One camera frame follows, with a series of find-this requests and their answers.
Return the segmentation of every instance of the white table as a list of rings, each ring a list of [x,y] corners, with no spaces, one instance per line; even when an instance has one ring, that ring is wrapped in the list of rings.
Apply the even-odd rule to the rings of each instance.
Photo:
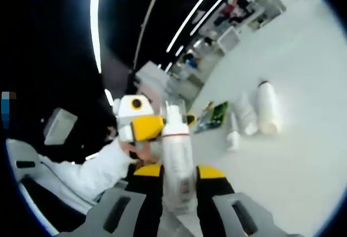
[[[261,79],[274,85],[284,130],[243,137],[226,153],[227,128],[194,135],[196,164],[222,170],[236,192],[267,208],[288,233],[311,237],[337,207],[347,186],[347,45],[331,12],[306,0],[242,40],[216,66],[191,111],[208,101],[254,99]],[[198,220],[178,217],[196,236]]]

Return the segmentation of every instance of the yellow robot part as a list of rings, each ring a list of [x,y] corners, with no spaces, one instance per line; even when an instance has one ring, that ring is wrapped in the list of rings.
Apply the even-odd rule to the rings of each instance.
[[[156,138],[164,127],[164,120],[161,116],[150,115],[135,118],[132,123],[132,130],[135,141],[145,141]]]

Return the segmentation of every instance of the white container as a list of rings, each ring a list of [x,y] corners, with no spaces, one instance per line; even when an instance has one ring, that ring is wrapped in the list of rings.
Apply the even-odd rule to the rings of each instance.
[[[278,134],[281,130],[276,93],[270,82],[258,88],[259,130],[264,134]]]
[[[230,133],[227,135],[227,140],[230,142],[230,147],[228,148],[228,151],[234,152],[239,149],[240,145],[239,127],[234,112],[230,112],[229,121]]]
[[[166,102],[166,125],[162,130],[164,194],[170,212],[186,214],[196,210],[195,167],[189,127],[183,122],[178,105]]]
[[[241,93],[234,107],[236,115],[240,120],[241,130],[249,136],[255,134],[258,131],[258,116],[245,92]]]

